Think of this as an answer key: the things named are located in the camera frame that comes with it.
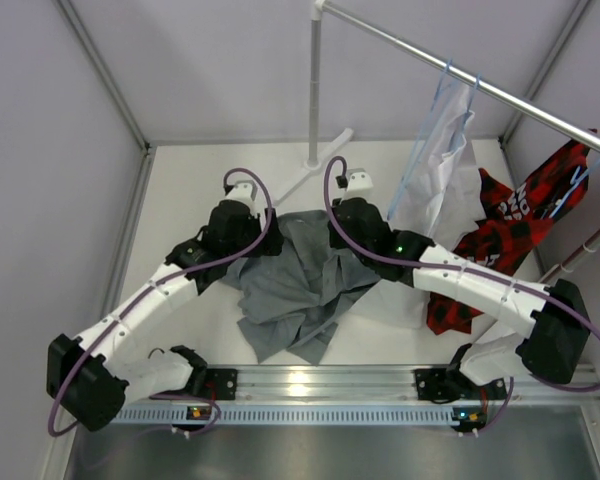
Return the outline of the grey button shirt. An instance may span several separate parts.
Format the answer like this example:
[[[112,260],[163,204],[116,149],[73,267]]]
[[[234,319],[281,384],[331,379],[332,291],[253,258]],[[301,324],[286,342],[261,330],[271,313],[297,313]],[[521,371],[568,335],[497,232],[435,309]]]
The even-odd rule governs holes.
[[[380,280],[351,251],[330,247],[328,224],[323,210],[281,216],[281,253],[237,260],[222,279],[242,292],[237,325],[259,363],[286,351],[319,364],[338,318]]]

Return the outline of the light blue hanger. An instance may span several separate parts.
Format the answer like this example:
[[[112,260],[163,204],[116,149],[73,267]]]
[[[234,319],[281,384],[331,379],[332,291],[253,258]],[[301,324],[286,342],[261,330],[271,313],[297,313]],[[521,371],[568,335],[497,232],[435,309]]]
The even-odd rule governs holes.
[[[433,96],[431,106],[425,117],[425,120],[421,124],[418,134],[416,135],[414,145],[409,153],[406,168],[401,176],[397,190],[389,204],[388,211],[387,211],[387,219],[388,220],[391,220],[393,218],[393,216],[395,215],[395,211],[400,202],[400,199],[401,199],[404,191],[407,188],[408,182],[416,168],[419,157],[421,156],[421,154],[424,150],[424,147],[426,144],[426,139],[427,139],[428,135],[430,134],[431,125],[433,122],[434,110],[439,102],[439,98],[440,98],[442,92],[445,90],[443,83],[449,72],[452,62],[453,62],[452,58],[447,60],[445,66],[442,70],[442,73],[439,76],[438,84],[437,84],[436,91]]]

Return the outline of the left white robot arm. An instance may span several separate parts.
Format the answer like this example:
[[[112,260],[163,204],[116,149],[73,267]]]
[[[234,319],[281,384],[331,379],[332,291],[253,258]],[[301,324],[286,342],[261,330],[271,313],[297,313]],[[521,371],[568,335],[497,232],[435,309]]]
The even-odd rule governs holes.
[[[201,395],[207,384],[207,363],[193,348],[155,347],[140,356],[142,343],[174,312],[224,277],[234,261],[277,256],[282,243],[273,207],[259,216],[245,200],[220,201],[208,224],[177,244],[134,295],[77,336],[61,334],[50,343],[49,433],[62,434],[55,427],[60,409],[95,432],[138,400]]]

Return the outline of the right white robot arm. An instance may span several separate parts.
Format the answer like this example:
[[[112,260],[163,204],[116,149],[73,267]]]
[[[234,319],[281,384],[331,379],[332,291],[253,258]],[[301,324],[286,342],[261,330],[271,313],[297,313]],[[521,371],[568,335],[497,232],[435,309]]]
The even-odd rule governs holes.
[[[571,381],[590,335],[579,288],[519,281],[468,261],[423,235],[393,230],[361,197],[325,203],[330,242],[350,249],[382,279],[438,294],[478,310],[508,334],[461,346],[445,384],[467,397],[480,386],[527,373],[562,391]]]

